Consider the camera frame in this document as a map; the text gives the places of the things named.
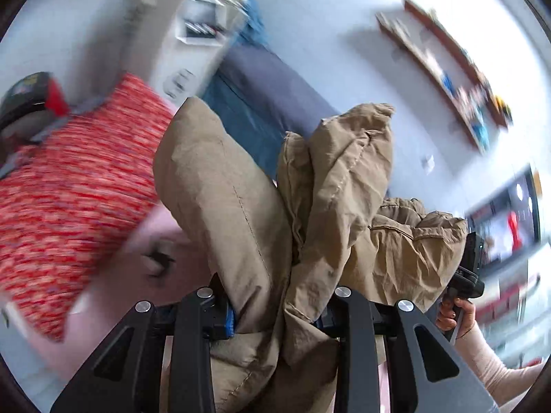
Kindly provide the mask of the right forearm in cream sleeve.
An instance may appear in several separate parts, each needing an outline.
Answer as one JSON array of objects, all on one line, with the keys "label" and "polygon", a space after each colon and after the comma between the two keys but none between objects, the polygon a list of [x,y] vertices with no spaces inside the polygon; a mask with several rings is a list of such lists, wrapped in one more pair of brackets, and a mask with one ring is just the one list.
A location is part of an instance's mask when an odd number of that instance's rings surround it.
[{"label": "right forearm in cream sleeve", "polygon": [[505,410],[510,410],[520,396],[530,389],[546,364],[546,360],[543,360],[532,367],[507,368],[489,347],[477,324],[456,339],[455,348],[498,407]]}]

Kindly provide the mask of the person's right hand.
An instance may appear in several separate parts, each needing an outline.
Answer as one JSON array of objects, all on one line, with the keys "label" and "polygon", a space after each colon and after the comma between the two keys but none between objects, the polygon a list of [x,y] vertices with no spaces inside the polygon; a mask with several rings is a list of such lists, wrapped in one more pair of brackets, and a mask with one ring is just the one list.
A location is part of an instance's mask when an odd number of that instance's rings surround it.
[{"label": "person's right hand", "polygon": [[462,338],[476,325],[475,305],[468,299],[446,296],[436,316],[436,326],[442,332],[453,331]]}]

